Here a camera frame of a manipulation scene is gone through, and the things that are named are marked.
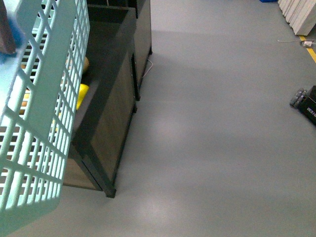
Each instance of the cabinet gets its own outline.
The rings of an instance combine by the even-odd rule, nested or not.
[[[88,93],[76,113],[64,185],[115,196],[114,182],[133,112],[135,9],[89,6]]]
[[[107,5],[107,0],[87,0],[88,4]],[[150,0],[108,0],[110,7],[132,7],[136,11],[136,31],[134,34],[134,83],[135,96],[140,99],[140,87],[144,72],[146,70],[147,59],[152,52],[152,26],[151,26],[151,2]]]

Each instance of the wooden panel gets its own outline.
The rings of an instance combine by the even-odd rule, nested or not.
[[[150,0],[146,0],[136,21],[135,41],[135,59],[137,62],[137,82],[138,85],[143,76],[147,63],[149,49],[152,45],[152,26],[150,14]]]
[[[91,140],[91,145],[111,180],[120,158],[133,106],[133,81],[126,55]]]
[[[64,185],[97,190],[73,159],[67,160]]]

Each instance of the plastic basket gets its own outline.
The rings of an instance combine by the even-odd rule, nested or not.
[[[0,55],[0,236],[59,202],[89,34],[85,0],[4,4],[17,49]]]

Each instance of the cabinet door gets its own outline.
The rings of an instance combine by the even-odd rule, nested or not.
[[[126,55],[91,140],[102,167],[112,181],[134,107],[133,90],[129,58]]]

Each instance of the yellow floor line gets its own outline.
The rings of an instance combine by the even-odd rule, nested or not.
[[[301,40],[306,40],[306,38],[304,36],[300,36]],[[312,48],[306,48],[308,53],[310,53],[311,57],[313,58],[313,60],[316,63],[316,53],[314,52],[314,50]]]

